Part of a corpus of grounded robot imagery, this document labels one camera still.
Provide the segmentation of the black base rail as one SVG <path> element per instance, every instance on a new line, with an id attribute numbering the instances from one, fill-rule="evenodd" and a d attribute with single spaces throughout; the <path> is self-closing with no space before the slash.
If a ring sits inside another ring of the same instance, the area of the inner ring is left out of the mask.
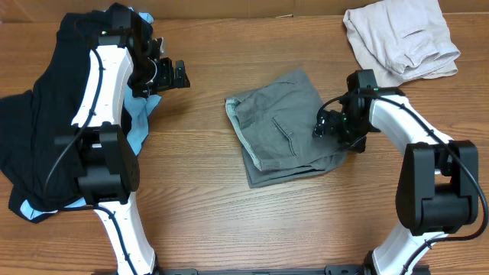
<path id="1" fill-rule="evenodd" d="M 214 270 L 196 269 L 160 270 L 162 275 L 362 275 L 371 274 L 361 265 L 332 265 L 322 269 L 279 269 L 279 270 Z"/>

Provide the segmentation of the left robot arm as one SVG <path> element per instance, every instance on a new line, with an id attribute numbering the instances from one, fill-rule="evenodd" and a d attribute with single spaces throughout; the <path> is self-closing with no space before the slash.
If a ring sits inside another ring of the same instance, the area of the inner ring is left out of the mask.
<path id="1" fill-rule="evenodd" d="M 115 252 L 117 274 L 161 274 L 157 254 L 144 233 L 136 203 L 140 170 L 121 127 L 125 91 L 147 99 L 190 86 L 182 60 L 164 57 L 164 39 L 152 38 L 140 15 L 116 8 L 108 27 L 85 39 L 90 71 L 83 99 L 68 131 L 55 138 L 82 196 L 85 210 L 100 218 Z"/>

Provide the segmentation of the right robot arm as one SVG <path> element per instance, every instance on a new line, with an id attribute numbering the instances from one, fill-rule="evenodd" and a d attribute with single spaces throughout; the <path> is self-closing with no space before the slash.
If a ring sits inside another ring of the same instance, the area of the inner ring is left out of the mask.
<path id="1" fill-rule="evenodd" d="M 337 97 L 341 111 L 321 107 L 314 135 L 331 135 L 362 153 L 370 132 L 384 133 L 403 156 L 395 205 L 398 223 L 363 264 L 332 265 L 327 274 L 428 274 L 419 260 L 434 244 L 469 241 L 488 225 L 488 205 L 478 184 L 478 149 L 436 130 L 397 87 L 380 87 L 373 70 L 347 78 Z"/>

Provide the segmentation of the black garment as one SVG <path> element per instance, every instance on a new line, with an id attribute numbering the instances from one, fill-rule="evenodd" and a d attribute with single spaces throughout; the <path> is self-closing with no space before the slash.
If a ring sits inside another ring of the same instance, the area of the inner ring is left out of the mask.
<path id="1" fill-rule="evenodd" d="M 110 26 L 118 7 L 66 14 L 50 64 L 33 88 L 1 100 L 1 171 L 13 185 L 8 207 L 28 222 L 86 203 L 64 169 L 53 167 L 54 136 L 70 126 L 83 98 L 90 68 L 84 39 Z"/>

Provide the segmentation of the beige folded shorts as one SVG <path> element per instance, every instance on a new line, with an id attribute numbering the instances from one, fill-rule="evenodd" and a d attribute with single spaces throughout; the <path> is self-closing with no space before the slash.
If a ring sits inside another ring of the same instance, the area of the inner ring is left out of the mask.
<path id="1" fill-rule="evenodd" d="M 360 67 L 381 87 L 458 72 L 461 55 L 436 0 L 384 0 L 348 9 L 348 42 Z"/>

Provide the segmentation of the grey shorts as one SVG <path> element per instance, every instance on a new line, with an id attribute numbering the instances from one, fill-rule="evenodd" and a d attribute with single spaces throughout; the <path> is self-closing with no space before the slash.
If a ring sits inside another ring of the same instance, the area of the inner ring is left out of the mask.
<path id="1" fill-rule="evenodd" d="M 225 99 L 251 188 L 328 173 L 347 157 L 332 136 L 316 137 L 322 100 L 302 69 Z"/>

